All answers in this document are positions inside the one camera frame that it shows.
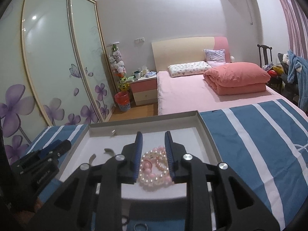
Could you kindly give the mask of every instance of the pink curtain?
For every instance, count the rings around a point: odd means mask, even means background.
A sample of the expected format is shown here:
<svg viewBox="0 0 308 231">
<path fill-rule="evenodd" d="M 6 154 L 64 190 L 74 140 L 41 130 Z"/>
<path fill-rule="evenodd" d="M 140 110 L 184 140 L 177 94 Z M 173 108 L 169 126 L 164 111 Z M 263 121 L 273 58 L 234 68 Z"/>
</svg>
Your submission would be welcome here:
<svg viewBox="0 0 308 231">
<path fill-rule="evenodd" d="M 290 49 L 308 59 L 308 19 L 296 0 L 280 0 L 288 27 Z"/>
</svg>

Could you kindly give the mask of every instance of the pearl bracelet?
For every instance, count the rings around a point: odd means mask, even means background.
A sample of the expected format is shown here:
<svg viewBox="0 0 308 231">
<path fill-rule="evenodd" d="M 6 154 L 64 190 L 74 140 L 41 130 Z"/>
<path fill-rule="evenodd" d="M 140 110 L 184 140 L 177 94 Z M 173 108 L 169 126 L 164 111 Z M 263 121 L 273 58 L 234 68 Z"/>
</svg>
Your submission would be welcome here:
<svg viewBox="0 0 308 231">
<path fill-rule="evenodd" d="M 153 164 L 162 172 L 160 175 L 152 173 Z M 140 186 L 146 187 L 169 186 L 173 183 L 169 174 L 166 149 L 163 146 L 154 148 L 142 156 L 138 181 Z"/>
</svg>

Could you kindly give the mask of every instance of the white stripe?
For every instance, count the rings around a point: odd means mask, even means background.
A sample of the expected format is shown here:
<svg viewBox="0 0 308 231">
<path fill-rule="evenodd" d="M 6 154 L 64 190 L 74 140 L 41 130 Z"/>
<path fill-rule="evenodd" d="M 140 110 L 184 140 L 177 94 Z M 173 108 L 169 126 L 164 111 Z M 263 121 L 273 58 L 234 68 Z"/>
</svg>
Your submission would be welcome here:
<svg viewBox="0 0 308 231">
<path fill-rule="evenodd" d="M 303 172 L 303 176 L 304 176 L 305 181 L 306 181 L 307 186 L 308 186 L 308 168 L 306 166 L 306 162 L 305 162 L 304 158 L 302 157 L 301 153 L 298 152 L 298 150 L 294 146 L 294 144 L 291 141 L 291 139 L 287 136 L 287 134 L 283 131 L 283 129 L 273 120 L 273 118 L 271 118 L 271 116 L 259 104 L 253 104 L 253 105 L 264 116 L 264 118 L 272 125 L 272 127 L 278 132 L 280 137 L 288 145 L 288 147 L 291 150 L 292 154 L 295 156 L 295 158 L 299 162 L 299 165 L 301 166 L 301 170 Z"/>
<path fill-rule="evenodd" d="M 60 131 L 62 130 L 62 128 L 64 128 L 64 126 L 59 127 L 59 129 L 54 133 L 54 135 L 50 138 L 50 140 L 44 145 L 43 148 L 46 148 L 53 140 L 54 138 L 56 138 L 56 136 L 58 135 L 58 133 L 60 133 Z"/>
<path fill-rule="evenodd" d="M 293 121 L 301 128 L 301 130 L 304 131 L 306 136 L 308 137 L 308 131 L 305 129 L 305 127 L 298 121 L 298 119 L 295 118 L 294 115 L 292 115 L 279 101 L 274 101 L 288 116 L 290 116 Z"/>
<path fill-rule="evenodd" d="M 234 113 L 230 109 L 223 109 L 222 111 L 225 113 L 230 123 L 238 133 L 239 137 L 242 139 L 246 149 L 248 150 L 260 175 L 260 178 L 264 183 L 264 188 L 271 205 L 272 213 L 277 219 L 280 225 L 280 229 L 283 230 L 285 228 L 285 219 L 283 214 L 282 202 L 278 189 L 275 185 L 274 178 L 271 175 L 267 164 L 265 163 L 255 143 L 253 142 L 247 131 L 244 129 L 240 121 L 236 118 Z"/>
<path fill-rule="evenodd" d="M 73 140 L 73 138 L 78 133 L 78 131 L 80 130 L 81 127 L 82 127 L 82 124 L 81 125 L 77 125 L 75 130 L 70 134 L 70 137 L 68 138 L 69 141 Z"/>
<path fill-rule="evenodd" d="M 31 150 L 35 147 L 35 145 L 38 143 L 38 141 L 40 139 L 42 139 L 42 137 L 47 133 L 48 130 L 50 130 L 50 128 L 52 128 L 52 126 L 48 127 L 42 134 L 41 136 L 36 140 L 36 142 L 33 144 L 33 146 L 30 148 L 30 150 L 27 152 L 27 154 L 29 154 L 31 152 Z"/>
</svg>

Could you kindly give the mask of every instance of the bed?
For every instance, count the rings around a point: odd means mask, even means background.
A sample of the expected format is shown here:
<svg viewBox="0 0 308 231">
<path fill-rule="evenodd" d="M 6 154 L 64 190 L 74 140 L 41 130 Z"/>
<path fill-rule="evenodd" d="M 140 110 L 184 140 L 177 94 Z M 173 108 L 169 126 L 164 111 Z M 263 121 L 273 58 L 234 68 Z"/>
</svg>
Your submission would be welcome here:
<svg viewBox="0 0 308 231">
<path fill-rule="evenodd" d="M 158 115 L 193 110 L 205 112 L 283 99 L 308 119 L 302 110 L 269 87 L 260 93 L 218 96 L 206 83 L 203 75 L 170 77 L 167 68 L 169 65 L 204 61 L 204 49 L 226 49 L 226 62 L 231 62 L 225 37 L 172 39 L 153 42 L 152 48 L 157 69 Z"/>
<path fill-rule="evenodd" d="M 223 37 L 152 43 L 157 68 L 158 114 L 200 112 L 224 162 L 247 183 L 277 219 L 281 230 L 308 223 L 308 117 L 270 88 L 218 96 L 203 75 L 171 78 L 167 67 L 204 61 L 204 49 L 226 49 Z"/>
</svg>

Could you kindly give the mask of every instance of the metal screw cap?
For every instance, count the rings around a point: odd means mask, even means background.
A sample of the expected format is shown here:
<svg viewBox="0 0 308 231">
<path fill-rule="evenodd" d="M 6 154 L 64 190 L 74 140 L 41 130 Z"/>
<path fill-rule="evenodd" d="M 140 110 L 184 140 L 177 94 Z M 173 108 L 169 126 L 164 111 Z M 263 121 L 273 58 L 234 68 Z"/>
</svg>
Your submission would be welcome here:
<svg viewBox="0 0 308 231">
<path fill-rule="evenodd" d="M 82 163 L 80 165 L 81 170 L 88 170 L 90 168 L 90 165 L 88 163 Z"/>
<path fill-rule="evenodd" d="M 218 166 L 222 170 L 226 170 L 228 168 L 228 164 L 224 162 L 220 163 Z"/>
<path fill-rule="evenodd" d="M 125 159 L 125 156 L 124 156 L 124 155 L 117 155 L 117 156 L 115 157 L 115 159 L 116 159 L 117 161 L 123 161 L 123 160 Z"/>
<path fill-rule="evenodd" d="M 193 156 L 191 154 L 185 154 L 183 155 L 183 158 L 184 160 L 190 161 L 193 158 Z"/>
</svg>

